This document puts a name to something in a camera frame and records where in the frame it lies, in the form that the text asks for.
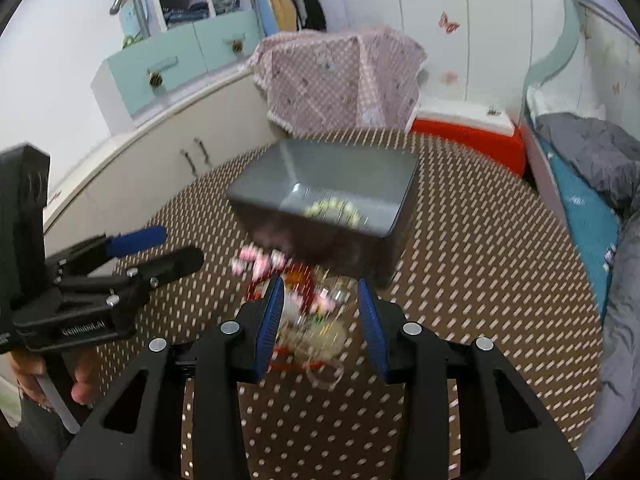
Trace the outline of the person's left hand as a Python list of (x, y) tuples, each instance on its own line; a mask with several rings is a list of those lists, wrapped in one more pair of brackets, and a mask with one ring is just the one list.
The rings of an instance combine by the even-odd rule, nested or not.
[[(73, 364), (74, 384), (70, 394), (80, 405), (89, 405), (99, 395), (100, 358), (95, 348), (76, 349), (67, 355)], [(52, 404), (43, 393), (37, 377), (47, 373), (42, 356), (27, 350), (15, 350), (6, 354), (15, 379), (24, 396), (40, 406), (52, 410)]]

